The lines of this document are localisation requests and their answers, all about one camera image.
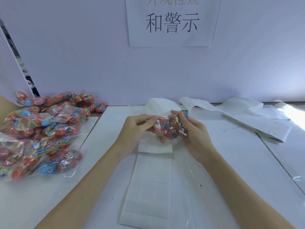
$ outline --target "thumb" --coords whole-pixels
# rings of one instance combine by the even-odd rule
[[[189,122],[188,119],[186,119],[185,115],[183,112],[179,112],[178,113],[178,116],[179,116],[179,120],[180,122],[188,129],[192,128],[192,127],[195,127],[191,122]]]
[[[157,119],[158,119],[158,116],[153,116],[148,121],[146,121],[145,124],[141,125],[140,127],[142,127],[146,131],[147,129],[153,127],[153,125],[157,122]]]

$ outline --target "person's left hand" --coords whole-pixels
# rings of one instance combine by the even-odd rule
[[[126,118],[123,128],[115,142],[115,144],[123,149],[124,157],[131,154],[145,131],[153,132],[152,126],[156,123],[157,118],[157,116],[146,114]]]

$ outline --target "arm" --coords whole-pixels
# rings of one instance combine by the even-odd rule
[[[116,142],[35,229],[82,229],[113,171],[156,121],[152,115],[127,117]]]
[[[181,113],[179,118],[188,130],[185,145],[208,171],[242,229],[295,229],[223,159],[204,124],[191,117],[187,120]]]

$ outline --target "person's right hand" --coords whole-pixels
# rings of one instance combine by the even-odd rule
[[[183,140],[190,154],[196,161],[202,164],[210,158],[212,153],[217,152],[212,144],[207,128],[203,123],[192,117],[186,119],[184,113],[181,111],[172,110],[171,113],[178,113],[181,123],[186,127],[186,136],[183,136]]]

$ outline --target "forearm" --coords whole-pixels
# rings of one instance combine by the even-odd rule
[[[202,165],[216,183],[242,229],[295,228],[266,203],[216,150]]]
[[[122,146],[114,144],[75,188],[35,229],[82,229],[113,171],[122,161]]]

